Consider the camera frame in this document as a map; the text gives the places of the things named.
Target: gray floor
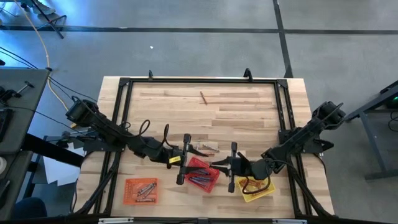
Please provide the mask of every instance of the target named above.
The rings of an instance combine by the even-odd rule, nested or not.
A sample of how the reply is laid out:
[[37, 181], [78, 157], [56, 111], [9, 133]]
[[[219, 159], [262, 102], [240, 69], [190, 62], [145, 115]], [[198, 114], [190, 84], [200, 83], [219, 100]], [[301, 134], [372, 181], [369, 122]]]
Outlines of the gray floor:
[[[69, 26], [94, 27], [219, 27], [276, 28], [271, 0], [86, 0], [47, 1], [59, 14], [67, 14]], [[280, 0], [286, 29], [398, 29], [398, 3], [393, 0]], [[17, 7], [0, 12], [6, 24], [26, 26]], [[35, 24], [42, 23], [30, 15]], [[104, 75], [228, 76], [240, 77], [249, 67], [255, 77], [283, 77], [277, 34], [170, 34], [41, 32], [49, 50], [53, 77], [93, 98]], [[290, 61], [296, 78], [304, 78], [312, 109], [331, 100], [344, 102], [349, 113], [396, 81], [396, 35], [287, 35]], [[0, 30], [0, 45], [45, 67], [45, 55], [31, 31]], [[10, 66], [18, 65], [7, 59]], [[67, 123], [65, 110], [45, 90], [38, 111]], [[391, 135], [387, 118], [373, 120], [378, 133]], [[29, 132], [41, 137], [65, 128], [40, 115]], [[366, 182], [364, 175], [378, 171], [359, 120], [344, 124], [322, 137], [335, 143], [325, 153], [328, 183], [337, 215], [345, 218], [397, 223], [398, 178]], [[396, 142], [384, 141], [393, 150]], [[50, 215], [66, 214], [73, 186], [41, 185]]]

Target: butcher block tabletop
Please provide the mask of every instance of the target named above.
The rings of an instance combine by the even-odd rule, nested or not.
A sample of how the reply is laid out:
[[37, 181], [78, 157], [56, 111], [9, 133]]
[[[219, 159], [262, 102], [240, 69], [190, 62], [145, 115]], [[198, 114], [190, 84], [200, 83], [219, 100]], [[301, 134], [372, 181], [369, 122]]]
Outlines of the butcher block tabletop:
[[[112, 119], [120, 77], [104, 77], [99, 93], [99, 110]], [[296, 126], [305, 126], [311, 119], [304, 80], [287, 79]], [[285, 109], [283, 91], [280, 91]], [[123, 92], [118, 124], [124, 108]], [[202, 144], [218, 148], [219, 153], [204, 161], [218, 161], [231, 154], [231, 142], [238, 143], [238, 151], [248, 159], [260, 159], [261, 153], [278, 144], [280, 129], [275, 92], [270, 84], [250, 83], [134, 83], [127, 121], [129, 131], [137, 134], [141, 123], [150, 120], [143, 136], [153, 136], [161, 141], [164, 126], [170, 125], [167, 137], [171, 144], [182, 147], [183, 135], [191, 134], [191, 144], [200, 141], [200, 151], [209, 152]], [[78, 210], [94, 192], [100, 179], [104, 152], [94, 152], [81, 167], [77, 182]], [[333, 213], [328, 183], [322, 163], [312, 154], [303, 154], [307, 185], [326, 211]], [[129, 217], [209, 217], [209, 218], [293, 218], [292, 199], [286, 167], [271, 175], [276, 190], [252, 202], [246, 203], [239, 192], [228, 193], [229, 179], [220, 177], [208, 194], [187, 181], [177, 185], [179, 167], [166, 169], [165, 164], [140, 159], [132, 151], [122, 153], [112, 216]], [[158, 178], [156, 205], [124, 205], [126, 179]], [[302, 192], [298, 185], [300, 208], [304, 211]], [[103, 211], [109, 187], [103, 193]]]

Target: red basket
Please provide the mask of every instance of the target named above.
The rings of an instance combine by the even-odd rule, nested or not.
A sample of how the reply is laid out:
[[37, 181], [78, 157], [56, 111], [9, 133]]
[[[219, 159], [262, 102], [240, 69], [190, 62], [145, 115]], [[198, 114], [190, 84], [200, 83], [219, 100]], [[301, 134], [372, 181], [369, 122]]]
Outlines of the red basket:
[[[219, 170], [216, 170], [216, 169], [213, 169], [213, 168], [209, 168], [209, 165], [206, 162], [203, 162], [203, 161], [201, 161], [200, 159], [198, 159], [196, 157], [193, 157], [189, 161], [188, 166], [190, 166], [190, 167], [206, 167], [206, 169], [203, 169], [203, 170], [207, 171], [209, 173], [209, 175], [189, 173], [189, 174], [185, 175], [185, 178], [191, 184], [199, 187], [200, 189], [204, 190], [207, 193], [211, 193], [211, 191], [213, 190], [214, 185], [216, 185], [218, 176], [220, 175]], [[210, 181], [210, 182], [202, 182], [204, 184], [204, 186], [203, 186], [203, 185], [195, 183], [194, 181], [191, 181], [189, 179], [190, 177], [210, 177], [213, 180]]]

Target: workbench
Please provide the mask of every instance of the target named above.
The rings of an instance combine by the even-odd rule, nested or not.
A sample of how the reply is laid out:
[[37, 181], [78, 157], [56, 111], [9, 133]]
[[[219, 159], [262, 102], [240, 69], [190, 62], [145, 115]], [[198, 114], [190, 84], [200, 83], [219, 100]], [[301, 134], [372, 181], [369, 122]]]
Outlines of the workbench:
[[[120, 77], [104, 77], [99, 93], [99, 110], [112, 119]], [[305, 126], [311, 119], [311, 111], [303, 79], [287, 79], [296, 126]], [[207, 104], [200, 96], [202, 91]], [[287, 117], [285, 101], [282, 106]], [[124, 100], [121, 100], [117, 124], [121, 123]], [[168, 140], [182, 147], [183, 135], [192, 135], [196, 146], [207, 144], [217, 147], [220, 153], [201, 158], [218, 161], [231, 154], [231, 142], [238, 143], [248, 159], [260, 159], [260, 154], [278, 145], [280, 129], [276, 110], [275, 91], [271, 85], [254, 83], [134, 83], [129, 102], [127, 121], [129, 131], [138, 133], [139, 126], [149, 119], [151, 124], [144, 136], [163, 138], [164, 126], [170, 125]], [[78, 210], [89, 199], [98, 185], [104, 152], [94, 152], [81, 166], [77, 182]], [[333, 213], [328, 183], [322, 163], [312, 154], [303, 154], [307, 185], [326, 211]], [[165, 164], [140, 159], [132, 151], [122, 153], [116, 188], [114, 190], [113, 217], [209, 217], [209, 218], [293, 218], [287, 170], [272, 174], [276, 190], [270, 195], [246, 203], [239, 188], [228, 193], [229, 179], [222, 173], [212, 193], [208, 194], [185, 182], [177, 185], [179, 167], [166, 169]], [[159, 180], [157, 205], [123, 205], [126, 179], [155, 177]], [[303, 196], [296, 185], [300, 208]], [[105, 188], [101, 212], [106, 203], [108, 187]]]

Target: desk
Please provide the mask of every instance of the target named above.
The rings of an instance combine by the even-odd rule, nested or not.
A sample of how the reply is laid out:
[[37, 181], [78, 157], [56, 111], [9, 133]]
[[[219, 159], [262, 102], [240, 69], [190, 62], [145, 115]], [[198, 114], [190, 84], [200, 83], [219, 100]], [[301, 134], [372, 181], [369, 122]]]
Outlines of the desk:
[[[112, 117], [120, 77], [104, 77], [98, 106], [109, 119]], [[307, 93], [302, 79], [289, 79], [290, 99], [297, 126], [304, 126], [311, 118]], [[203, 92], [208, 104], [200, 96]], [[145, 136], [162, 138], [169, 123], [168, 140], [182, 145], [183, 134], [192, 135], [192, 144], [217, 146], [220, 153], [209, 160], [217, 161], [230, 155], [231, 141], [238, 142], [238, 150], [249, 159], [278, 143], [278, 113], [274, 88], [263, 84], [220, 83], [135, 83], [127, 121], [130, 132], [137, 133], [145, 119], [151, 126]], [[124, 100], [121, 100], [118, 124], [121, 122]], [[77, 184], [78, 210], [91, 196], [100, 179], [103, 152], [94, 152], [81, 167]], [[313, 155], [303, 154], [307, 184], [324, 208], [333, 213], [325, 171]], [[244, 202], [236, 188], [228, 193], [228, 178], [220, 175], [211, 194], [195, 186], [175, 183], [178, 168], [167, 170], [148, 158], [140, 159], [129, 150], [122, 153], [118, 180], [114, 192], [112, 216], [129, 217], [211, 217], [211, 218], [293, 218], [292, 200], [286, 168], [272, 175], [277, 190], [253, 202]], [[123, 205], [124, 182], [130, 178], [159, 179], [158, 202], [154, 206]], [[298, 197], [303, 210], [302, 193]], [[104, 191], [101, 211], [106, 203]]]
[[[36, 110], [48, 75], [47, 70], [0, 68], [0, 85], [6, 90], [19, 90], [25, 85], [24, 81], [35, 86], [24, 90], [20, 98], [11, 98], [8, 101], [9, 105]], [[11, 181], [6, 204], [0, 209], [0, 220], [9, 218], [33, 155], [29, 151], [20, 152], [20, 149], [34, 113], [29, 110], [11, 109], [14, 110], [14, 114], [3, 142], [0, 142], [0, 156], [7, 160], [6, 170], [0, 175], [0, 180]]]

